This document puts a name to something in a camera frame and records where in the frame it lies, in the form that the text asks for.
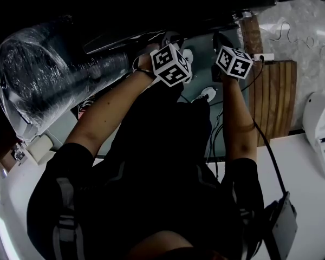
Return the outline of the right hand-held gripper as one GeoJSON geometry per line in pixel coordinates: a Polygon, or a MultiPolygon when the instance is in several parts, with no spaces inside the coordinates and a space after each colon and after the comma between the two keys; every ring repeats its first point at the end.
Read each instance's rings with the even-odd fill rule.
{"type": "Polygon", "coordinates": [[[215,63],[211,66],[212,81],[221,82],[221,74],[246,79],[253,65],[250,55],[235,49],[230,40],[220,32],[213,34],[212,43],[217,54],[215,63]]]}

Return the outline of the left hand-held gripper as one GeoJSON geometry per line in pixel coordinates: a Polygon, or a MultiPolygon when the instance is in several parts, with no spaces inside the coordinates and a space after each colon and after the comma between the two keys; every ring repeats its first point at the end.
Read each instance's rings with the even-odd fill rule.
{"type": "Polygon", "coordinates": [[[191,65],[180,52],[183,41],[180,34],[168,31],[160,49],[150,52],[154,75],[169,87],[185,83],[192,77],[191,65]]]}

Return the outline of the person's left forearm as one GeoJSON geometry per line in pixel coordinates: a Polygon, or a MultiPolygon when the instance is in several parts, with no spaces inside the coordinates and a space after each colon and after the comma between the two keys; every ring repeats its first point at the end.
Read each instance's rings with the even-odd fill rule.
{"type": "Polygon", "coordinates": [[[135,71],[93,103],[78,120],[65,143],[79,144],[96,156],[102,144],[121,124],[137,97],[153,82],[135,71]]]}

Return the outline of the person's right forearm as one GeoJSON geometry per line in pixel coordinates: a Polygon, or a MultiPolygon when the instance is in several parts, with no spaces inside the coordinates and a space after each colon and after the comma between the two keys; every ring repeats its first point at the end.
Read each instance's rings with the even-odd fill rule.
{"type": "Polygon", "coordinates": [[[257,160],[257,132],[245,104],[238,81],[222,76],[223,83],[223,137],[226,160],[246,158],[257,160]]]}

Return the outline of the person's left hand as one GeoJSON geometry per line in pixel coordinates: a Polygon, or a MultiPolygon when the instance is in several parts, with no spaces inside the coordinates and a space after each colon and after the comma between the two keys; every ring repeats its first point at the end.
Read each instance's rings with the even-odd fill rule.
{"type": "Polygon", "coordinates": [[[152,60],[150,54],[143,54],[138,57],[137,67],[142,70],[153,72],[152,60]]]}

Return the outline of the person's left white shoe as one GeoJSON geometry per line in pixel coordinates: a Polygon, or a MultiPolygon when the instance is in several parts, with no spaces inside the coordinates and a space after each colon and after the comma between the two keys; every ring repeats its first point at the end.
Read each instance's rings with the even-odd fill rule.
{"type": "Polygon", "coordinates": [[[190,49],[184,49],[182,56],[187,60],[187,62],[191,65],[193,62],[193,52],[190,49]]]}

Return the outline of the person's white shoe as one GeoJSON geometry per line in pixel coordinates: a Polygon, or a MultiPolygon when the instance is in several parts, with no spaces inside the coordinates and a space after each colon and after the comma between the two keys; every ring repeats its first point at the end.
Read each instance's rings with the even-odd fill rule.
{"type": "Polygon", "coordinates": [[[187,60],[187,62],[191,65],[193,62],[193,52],[190,49],[184,49],[182,56],[187,60]]]}
{"type": "Polygon", "coordinates": [[[215,98],[216,93],[217,93],[217,90],[214,87],[206,87],[191,102],[193,103],[193,102],[195,102],[197,100],[200,100],[200,99],[204,99],[207,102],[210,102],[210,101],[212,101],[215,98]]]}

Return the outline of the white power strip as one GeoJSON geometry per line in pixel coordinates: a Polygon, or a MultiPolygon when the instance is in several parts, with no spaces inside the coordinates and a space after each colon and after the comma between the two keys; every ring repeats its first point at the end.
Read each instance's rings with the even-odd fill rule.
{"type": "Polygon", "coordinates": [[[273,61],[275,56],[273,53],[253,54],[254,61],[273,61]]]}

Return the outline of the person's right white shoe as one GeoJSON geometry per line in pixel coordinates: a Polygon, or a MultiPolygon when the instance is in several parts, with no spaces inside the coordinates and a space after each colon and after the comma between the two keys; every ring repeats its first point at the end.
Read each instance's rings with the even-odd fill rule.
{"type": "Polygon", "coordinates": [[[200,99],[204,99],[207,102],[210,102],[210,101],[212,101],[215,98],[216,93],[217,93],[217,90],[214,87],[206,87],[191,102],[193,103],[193,102],[195,102],[197,100],[200,100],[200,99]]]}

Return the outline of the wooden slat mat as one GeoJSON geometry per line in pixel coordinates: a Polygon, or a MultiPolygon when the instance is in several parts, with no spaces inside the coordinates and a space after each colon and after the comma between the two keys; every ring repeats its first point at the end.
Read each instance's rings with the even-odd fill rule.
{"type": "Polygon", "coordinates": [[[267,141],[288,136],[295,106],[297,62],[255,61],[247,80],[249,111],[267,141]]]}

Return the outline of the red round device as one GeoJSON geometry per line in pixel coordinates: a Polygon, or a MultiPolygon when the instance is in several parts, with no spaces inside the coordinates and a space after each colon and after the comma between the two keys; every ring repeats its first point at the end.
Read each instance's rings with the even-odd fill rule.
{"type": "Polygon", "coordinates": [[[82,103],[78,104],[76,109],[77,109],[77,115],[76,118],[77,120],[80,119],[80,117],[85,113],[85,111],[95,102],[94,98],[88,98],[84,100],[82,103]]]}

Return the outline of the white toilet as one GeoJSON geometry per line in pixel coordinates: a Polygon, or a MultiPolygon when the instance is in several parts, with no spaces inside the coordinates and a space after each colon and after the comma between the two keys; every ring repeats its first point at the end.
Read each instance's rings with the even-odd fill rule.
{"type": "Polygon", "coordinates": [[[325,94],[314,92],[308,97],[302,125],[325,177],[325,94]]]}

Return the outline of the person's black shirt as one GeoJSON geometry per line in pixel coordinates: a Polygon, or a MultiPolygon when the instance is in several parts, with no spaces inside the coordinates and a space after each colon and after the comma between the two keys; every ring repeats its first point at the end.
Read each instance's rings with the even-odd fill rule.
{"type": "Polygon", "coordinates": [[[159,82],[123,119],[104,160],[65,144],[47,162],[27,209],[27,233],[56,260],[54,230],[83,234],[85,260],[121,260],[136,244],[172,231],[202,250],[239,259],[264,211],[257,165],[240,158],[218,181],[203,156],[211,133],[206,101],[179,102],[182,84],[159,82]],[[60,224],[73,217],[75,224],[60,224]]]}

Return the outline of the plastic-wrapped dark appliance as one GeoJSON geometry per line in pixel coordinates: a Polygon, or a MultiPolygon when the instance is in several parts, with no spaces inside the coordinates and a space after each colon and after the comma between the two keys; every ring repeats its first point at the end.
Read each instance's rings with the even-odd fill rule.
{"type": "Polygon", "coordinates": [[[71,18],[62,17],[0,44],[0,105],[17,137],[31,141],[129,69],[125,53],[86,54],[71,18]]]}

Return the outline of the white platform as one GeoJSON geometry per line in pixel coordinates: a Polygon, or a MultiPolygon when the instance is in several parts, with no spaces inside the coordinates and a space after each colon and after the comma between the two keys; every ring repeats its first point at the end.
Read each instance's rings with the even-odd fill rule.
{"type": "Polygon", "coordinates": [[[272,139],[285,188],[297,212],[297,234],[288,260],[325,258],[325,179],[304,134],[272,139]]]}

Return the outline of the black battery pack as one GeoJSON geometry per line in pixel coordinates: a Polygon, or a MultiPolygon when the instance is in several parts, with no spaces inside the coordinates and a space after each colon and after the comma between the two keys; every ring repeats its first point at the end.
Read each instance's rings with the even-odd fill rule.
{"type": "Polygon", "coordinates": [[[271,260],[287,260],[297,233],[297,212],[285,192],[265,208],[264,242],[271,260]]]}

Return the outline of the wooden frame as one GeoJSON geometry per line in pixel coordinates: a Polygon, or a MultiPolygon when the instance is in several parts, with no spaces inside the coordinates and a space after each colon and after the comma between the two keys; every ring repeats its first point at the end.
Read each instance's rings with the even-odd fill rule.
{"type": "Polygon", "coordinates": [[[244,49],[248,54],[262,54],[263,45],[257,16],[239,21],[244,49]]]}

